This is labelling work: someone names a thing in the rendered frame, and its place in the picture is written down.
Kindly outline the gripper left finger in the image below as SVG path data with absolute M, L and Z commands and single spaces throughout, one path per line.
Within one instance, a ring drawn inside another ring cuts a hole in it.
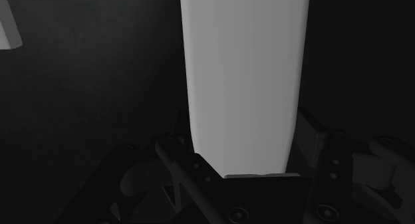
M 182 112 L 173 133 L 155 136 L 146 148 L 132 144 L 114 147 L 54 224 L 139 224 L 132 220 L 134 210 L 151 185 L 128 196 L 121 184 L 134 166 L 152 161 L 162 162 L 171 178 L 157 182 L 156 187 L 171 186 L 174 190 L 170 201 L 176 216 L 170 222 L 158 224 L 225 224 L 216 191 L 223 179 L 190 144 L 190 118 Z

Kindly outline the tall white rounded object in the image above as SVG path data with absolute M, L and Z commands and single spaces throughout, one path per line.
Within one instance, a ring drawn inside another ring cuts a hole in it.
M 194 150 L 221 176 L 286 170 L 309 0 L 180 0 Z

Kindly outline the pale grey box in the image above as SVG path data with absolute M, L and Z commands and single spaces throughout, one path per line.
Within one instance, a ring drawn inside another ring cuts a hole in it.
M 23 45 L 8 0 L 0 0 L 0 50 L 12 50 Z

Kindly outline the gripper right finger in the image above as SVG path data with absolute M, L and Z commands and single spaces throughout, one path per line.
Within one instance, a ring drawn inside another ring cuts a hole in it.
M 287 169 L 312 180 L 303 224 L 415 224 L 415 147 L 401 139 L 359 142 L 300 108 Z

